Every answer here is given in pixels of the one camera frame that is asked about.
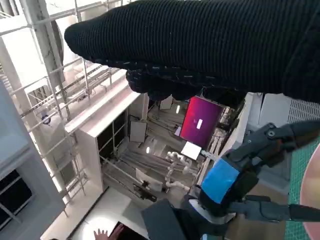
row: beige surface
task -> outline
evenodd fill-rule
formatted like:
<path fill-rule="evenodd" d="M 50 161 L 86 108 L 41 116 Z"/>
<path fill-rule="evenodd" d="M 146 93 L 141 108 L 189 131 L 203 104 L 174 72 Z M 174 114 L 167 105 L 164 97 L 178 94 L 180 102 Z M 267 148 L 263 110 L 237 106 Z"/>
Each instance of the beige surface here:
<path fill-rule="evenodd" d="M 258 184 L 250 195 L 269 196 L 272 201 L 279 204 L 286 204 L 288 196 Z M 226 238 L 229 240 L 283 240 L 285 235 L 285 222 L 264 223 L 247 220 L 243 215 L 230 224 Z"/>

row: blue tape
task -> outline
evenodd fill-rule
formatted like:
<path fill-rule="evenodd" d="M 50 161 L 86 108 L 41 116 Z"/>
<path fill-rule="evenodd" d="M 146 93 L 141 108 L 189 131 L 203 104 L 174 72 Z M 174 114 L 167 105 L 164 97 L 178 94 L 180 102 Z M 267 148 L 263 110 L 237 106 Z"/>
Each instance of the blue tape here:
<path fill-rule="evenodd" d="M 205 176 L 201 188 L 211 200 L 220 204 L 238 175 L 238 170 L 220 158 Z"/>

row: black sweater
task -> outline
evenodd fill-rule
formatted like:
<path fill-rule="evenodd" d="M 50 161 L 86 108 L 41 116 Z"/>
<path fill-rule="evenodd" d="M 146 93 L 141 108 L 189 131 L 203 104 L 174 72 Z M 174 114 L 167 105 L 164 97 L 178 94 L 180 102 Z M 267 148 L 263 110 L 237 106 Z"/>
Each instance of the black sweater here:
<path fill-rule="evenodd" d="M 133 82 L 149 74 L 320 103 L 319 0 L 140 0 L 64 37 L 85 59 L 132 71 Z"/>

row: human hand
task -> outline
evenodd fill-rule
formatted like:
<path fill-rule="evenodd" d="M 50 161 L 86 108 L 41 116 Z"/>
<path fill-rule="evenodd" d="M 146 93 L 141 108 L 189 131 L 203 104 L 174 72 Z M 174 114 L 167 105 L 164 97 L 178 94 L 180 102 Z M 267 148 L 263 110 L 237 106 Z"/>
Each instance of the human hand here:
<path fill-rule="evenodd" d="M 98 233 L 94 231 L 94 237 L 95 237 L 95 240 L 117 240 L 118 236 L 120 235 L 123 229 L 124 229 L 124 225 L 120 224 L 119 226 L 116 227 L 116 229 L 111 234 L 111 236 L 108 237 L 108 231 L 102 230 L 102 232 L 100 232 L 100 228 L 99 228 Z"/>

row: monitor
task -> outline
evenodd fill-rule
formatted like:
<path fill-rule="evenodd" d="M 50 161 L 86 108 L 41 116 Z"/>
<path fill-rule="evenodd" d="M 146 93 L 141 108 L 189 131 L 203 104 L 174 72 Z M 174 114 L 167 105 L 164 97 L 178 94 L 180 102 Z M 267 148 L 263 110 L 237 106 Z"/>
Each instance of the monitor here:
<path fill-rule="evenodd" d="M 223 109 L 198 96 L 190 98 L 180 137 L 206 150 Z"/>

